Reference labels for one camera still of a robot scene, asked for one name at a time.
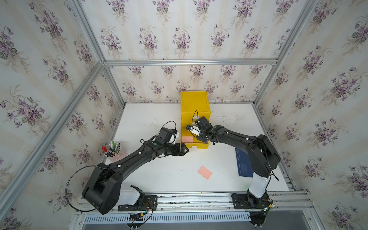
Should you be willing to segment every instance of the floral wallpaper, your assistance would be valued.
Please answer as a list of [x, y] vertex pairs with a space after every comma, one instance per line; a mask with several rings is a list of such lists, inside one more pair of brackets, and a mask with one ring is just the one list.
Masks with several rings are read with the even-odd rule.
[[253, 101], [271, 65], [134, 66], [111, 72], [127, 102], [178, 102], [182, 91], [206, 91], [212, 102]]
[[[81, 1], [107, 60], [276, 57], [305, 2]], [[314, 28], [334, 5], [320, 7]]]
[[[0, 192], [48, 132], [96, 59], [68, 1], [0, 1]], [[64, 229], [73, 214], [70, 173], [100, 162], [120, 108], [103, 76], [89, 89], [0, 229]], [[67, 196], [81, 197], [89, 171]]]
[[258, 105], [326, 229], [368, 229], [367, 12], [320, 0]]
[[[91, 99], [91, 91], [96, 100]], [[74, 171], [101, 162], [101, 146], [110, 141], [119, 111], [115, 96], [100, 75], [0, 224], [1, 229], [67, 229], [74, 209], [66, 202], [66, 182]], [[13, 175], [9, 166], [3, 167], [7, 160], [0, 160], [2, 188]], [[72, 204], [78, 205], [92, 170], [87, 168], [71, 180], [67, 196]]]
[[0, 1], [0, 192], [96, 64], [68, 5]]

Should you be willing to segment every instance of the blue book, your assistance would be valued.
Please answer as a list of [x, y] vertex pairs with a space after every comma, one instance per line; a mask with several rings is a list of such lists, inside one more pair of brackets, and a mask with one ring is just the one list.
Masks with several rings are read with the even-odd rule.
[[240, 149], [235, 149], [236, 162], [240, 177], [253, 177], [253, 169], [248, 154]]

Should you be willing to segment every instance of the white tabletop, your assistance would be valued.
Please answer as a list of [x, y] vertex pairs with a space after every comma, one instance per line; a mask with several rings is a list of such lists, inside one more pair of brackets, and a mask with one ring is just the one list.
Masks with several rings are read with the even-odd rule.
[[[210, 104], [210, 123], [229, 130], [259, 136], [264, 134], [251, 104]], [[161, 126], [173, 120], [180, 132], [180, 104], [128, 103], [118, 125], [114, 141], [121, 143], [128, 155], [141, 143], [157, 134]], [[165, 127], [174, 128], [170, 122]], [[201, 166], [213, 174], [206, 180], [197, 171]], [[268, 191], [288, 191], [279, 168], [274, 170], [279, 178], [272, 177]], [[210, 143], [208, 149], [189, 149], [185, 156], [167, 156], [150, 161], [130, 176], [123, 184], [135, 185], [146, 192], [231, 192], [246, 191], [252, 178], [239, 177], [235, 148], [226, 144]]]

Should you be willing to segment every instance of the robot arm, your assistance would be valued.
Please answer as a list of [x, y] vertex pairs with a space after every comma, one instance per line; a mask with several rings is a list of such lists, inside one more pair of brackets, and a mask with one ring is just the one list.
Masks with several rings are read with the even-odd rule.
[[257, 205], [267, 196], [266, 187], [270, 181], [270, 175], [278, 163], [280, 156], [265, 135], [247, 136], [233, 132], [221, 125], [212, 126], [205, 117], [195, 121], [197, 126], [186, 127], [187, 130], [197, 135], [197, 140], [213, 144], [225, 143], [246, 152], [254, 171], [252, 183], [247, 191], [248, 205], [251, 208]]
[[177, 131], [161, 128], [157, 136], [145, 141], [135, 152], [120, 161], [105, 165], [98, 164], [82, 196], [91, 203], [101, 214], [108, 213], [117, 203], [121, 183], [145, 163], [160, 155], [184, 156], [188, 152], [185, 144], [174, 143]]

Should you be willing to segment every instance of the sticky note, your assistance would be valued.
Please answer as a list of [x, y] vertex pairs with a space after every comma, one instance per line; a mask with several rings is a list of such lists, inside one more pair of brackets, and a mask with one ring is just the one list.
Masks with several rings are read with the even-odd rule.
[[209, 178], [212, 176], [212, 172], [210, 170], [206, 169], [203, 165], [198, 170], [198, 173], [200, 175], [202, 175], [204, 178], [206, 178], [207, 180], [209, 180]]
[[182, 137], [181, 142], [182, 143], [193, 143], [193, 137]]

